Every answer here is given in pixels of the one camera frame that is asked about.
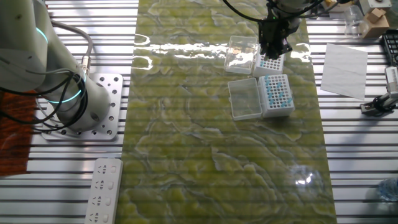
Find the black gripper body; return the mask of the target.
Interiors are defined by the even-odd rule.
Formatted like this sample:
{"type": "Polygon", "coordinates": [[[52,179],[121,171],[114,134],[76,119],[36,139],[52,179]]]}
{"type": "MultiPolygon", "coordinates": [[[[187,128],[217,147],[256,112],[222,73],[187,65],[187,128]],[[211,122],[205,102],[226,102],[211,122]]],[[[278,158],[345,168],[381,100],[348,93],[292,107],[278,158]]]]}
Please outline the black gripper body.
{"type": "Polygon", "coordinates": [[[291,34],[291,18],[265,18],[259,22],[259,44],[262,50],[291,50],[287,42],[291,34]]]}

